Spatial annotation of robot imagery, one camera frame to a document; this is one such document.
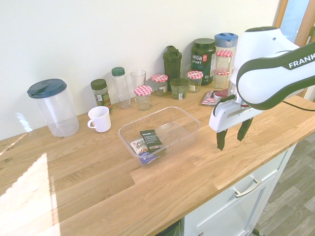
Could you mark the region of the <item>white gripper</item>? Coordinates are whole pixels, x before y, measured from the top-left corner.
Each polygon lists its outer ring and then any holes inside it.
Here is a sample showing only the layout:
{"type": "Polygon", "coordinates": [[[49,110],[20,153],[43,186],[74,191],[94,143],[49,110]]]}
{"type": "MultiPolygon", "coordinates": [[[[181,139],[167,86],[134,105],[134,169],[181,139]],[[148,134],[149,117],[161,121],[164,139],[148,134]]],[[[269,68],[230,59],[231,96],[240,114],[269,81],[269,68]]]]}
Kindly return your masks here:
{"type": "Polygon", "coordinates": [[[223,150],[225,137],[229,128],[242,123],[237,139],[242,141],[252,123],[253,117],[261,114],[262,110],[252,107],[242,107],[234,100],[219,102],[213,109],[209,126],[217,132],[217,148],[223,150]]]}

